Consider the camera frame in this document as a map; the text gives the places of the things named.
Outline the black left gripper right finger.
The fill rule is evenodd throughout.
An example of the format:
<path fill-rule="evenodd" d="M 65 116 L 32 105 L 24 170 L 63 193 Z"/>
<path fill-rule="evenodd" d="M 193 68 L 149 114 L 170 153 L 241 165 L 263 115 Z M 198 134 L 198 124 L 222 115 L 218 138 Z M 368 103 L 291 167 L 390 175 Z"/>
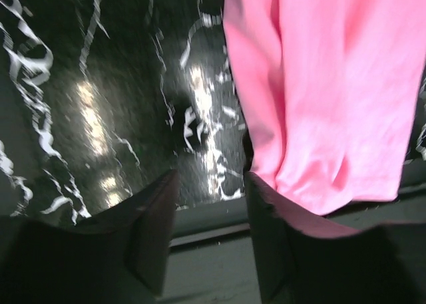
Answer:
<path fill-rule="evenodd" d="M 263 303 L 424 303 L 425 224 L 358 230 L 244 177 Z"/>

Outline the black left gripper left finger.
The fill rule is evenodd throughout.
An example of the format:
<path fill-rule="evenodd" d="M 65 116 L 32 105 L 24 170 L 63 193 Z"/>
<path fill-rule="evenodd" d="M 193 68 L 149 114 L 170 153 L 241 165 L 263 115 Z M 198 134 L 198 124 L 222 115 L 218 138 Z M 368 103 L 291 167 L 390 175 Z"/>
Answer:
<path fill-rule="evenodd" d="M 179 177 L 68 229 L 1 218 L 2 303 L 154 303 L 162 295 Z"/>

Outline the pink t shirt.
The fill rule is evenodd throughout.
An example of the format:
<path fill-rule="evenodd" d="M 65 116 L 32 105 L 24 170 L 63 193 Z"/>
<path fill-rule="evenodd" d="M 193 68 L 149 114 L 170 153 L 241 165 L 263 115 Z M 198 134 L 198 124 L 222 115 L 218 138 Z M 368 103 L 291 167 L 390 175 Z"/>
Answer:
<path fill-rule="evenodd" d="M 254 149 L 282 214 L 397 196 L 425 63 L 425 0 L 225 0 Z"/>

